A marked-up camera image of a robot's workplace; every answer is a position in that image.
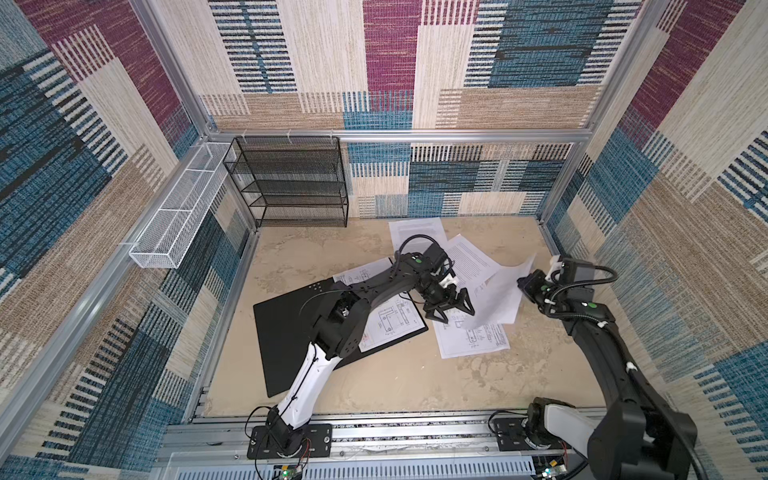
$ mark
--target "paper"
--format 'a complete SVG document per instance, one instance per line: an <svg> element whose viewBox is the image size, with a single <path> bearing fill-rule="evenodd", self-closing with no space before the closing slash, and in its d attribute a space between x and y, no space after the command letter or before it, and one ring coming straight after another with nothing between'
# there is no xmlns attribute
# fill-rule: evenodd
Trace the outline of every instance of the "paper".
<svg viewBox="0 0 768 480"><path fill-rule="evenodd" d="M386 269L390 268L392 262L389 258L382 258L375 262L366 263L363 266L358 266L347 270L346 272L337 273L333 276L334 282L341 282L345 285L352 285L353 283L365 282L369 278L380 274Z"/></svg>
<svg viewBox="0 0 768 480"><path fill-rule="evenodd" d="M470 300L475 308L471 316L456 309L449 310L449 319L462 322L465 329L474 329L494 323L515 322L520 309L523 294L518 288L518 278L531 272L534 256L517 266L503 266L487 282L470 292Z"/></svg>
<svg viewBox="0 0 768 480"><path fill-rule="evenodd" d="M461 328L461 322L448 324L432 321L437 335L440 356L452 359L457 356L478 355L509 348L504 327L498 324L484 325L476 329Z"/></svg>
<svg viewBox="0 0 768 480"><path fill-rule="evenodd" d="M360 351L384 345L423 326L422 317L413 302L394 296L368 315L368 323L360 340Z"/></svg>
<svg viewBox="0 0 768 480"><path fill-rule="evenodd" d="M382 258L338 273L333 276L333 280L352 285L387 270L391 265L392 262L389 261L389 258ZM368 323L366 323L366 329L363 331L362 340L360 340L360 351L365 352L384 345L408 333L415 332L423 326L422 317L413 302L410 299L406 300L400 296L394 296L377 306L368 315Z"/></svg>
<svg viewBox="0 0 768 480"><path fill-rule="evenodd" d="M395 252L408 237L417 233L429 235L443 248L448 243L445 229L442 227L442 222L439 218L416 218L414 220L389 222L389 234L392 236L392 245L395 247ZM424 253L430 245L432 245L432 242L426 238L415 238L408 242L403 253Z"/></svg>
<svg viewBox="0 0 768 480"><path fill-rule="evenodd" d="M445 252L453 260L458 287L467 287L470 295L474 288L502 268L461 235L456 235L445 245Z"/></svg>

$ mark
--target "white mesh basket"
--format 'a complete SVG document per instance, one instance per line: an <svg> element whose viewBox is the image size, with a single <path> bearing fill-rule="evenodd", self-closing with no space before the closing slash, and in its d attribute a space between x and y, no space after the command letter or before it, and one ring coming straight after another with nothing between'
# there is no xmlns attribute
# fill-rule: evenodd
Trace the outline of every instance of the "white mesh basket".
<svg viewBox="0 0 768 480"><path fill-rule="evenodd" d="M138 266L178 268L181 265L227 177L223 164L227 156L234 157L230 144L206 143L197 151L131 248L131 258Z"/></svg>

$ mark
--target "wall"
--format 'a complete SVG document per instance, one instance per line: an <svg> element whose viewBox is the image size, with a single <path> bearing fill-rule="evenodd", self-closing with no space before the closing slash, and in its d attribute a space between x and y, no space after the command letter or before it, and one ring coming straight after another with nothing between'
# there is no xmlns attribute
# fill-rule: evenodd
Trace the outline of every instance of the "wall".
<svg viewBox="0 0 768 480"><path fill-rule="evenodd" d="M536 215L571 144L344 144L349 216Z"/></svg>
<svg viewBox="0 0 768 480"><path fill-rule="evenodd" d="M131 268L0 478L148 477L166 425L182 420L248 239L236 202L222 186L178 269Z"/></svg>
<svg viewBox="0 0 768 480"><path fill-rule="evenodd" d="M0 401L196 140L127 0L0 0Z"/></svg>
<svg viewBox="0 0 768 480"><path fill-rule="evenodd" d="M158 0L222 131L584 126L640 0ZM539 211L567 151L342 145L350 216Z"/></svg>
<svg viewBox="0 0 768 480"><path fill-rule="evenodd" d="M673 0L548 227L691 414L710 478L768 472L768 2Z"/></svg>

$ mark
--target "floor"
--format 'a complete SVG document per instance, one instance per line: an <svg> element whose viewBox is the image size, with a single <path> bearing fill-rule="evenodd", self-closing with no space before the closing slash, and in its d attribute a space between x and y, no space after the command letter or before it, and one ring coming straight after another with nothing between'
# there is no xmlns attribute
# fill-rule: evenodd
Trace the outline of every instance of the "floor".
<svg viewBox="0 0 768 480"><path fill-rule="evenodd" d="M530 217L442 219L448 238L458 233L502 265L536 253L546 270L549 252ZM350 219L347 228L267 227L240 295L207 396L205 416L247 415L266 397L253 304L392 255L388 220ZM336 370L315 413L524 408L535 396L579 407L603 406L594 375L562 325L523 300L511 348L441 359L430 331Z"/></svg>

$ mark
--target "black board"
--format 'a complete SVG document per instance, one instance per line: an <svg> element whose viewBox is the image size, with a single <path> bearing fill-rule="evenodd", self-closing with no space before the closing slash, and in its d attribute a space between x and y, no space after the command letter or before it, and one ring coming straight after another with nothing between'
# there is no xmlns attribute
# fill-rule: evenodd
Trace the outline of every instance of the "black board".
<svg viewBox="0 0 768 480"><path fill-rule="evenodd" d="M310 344L309 334L312 326L308 324L309 316L306 312L311 311L312 308L317 308L323 296L318 296L307 303L304 307L303 321L299 319L299 309L313 295L331 290L332 285L333 278L326 278L253 306L268 396L285 392L290 388L293 379L296 378L296 374L304 362L307 345ZM357 349L342 360L336 368L340 369L363 357L426 332L428 328L421 312L419 312L419 318L422 321L422 328L365 352L360 352Z"/></svg>

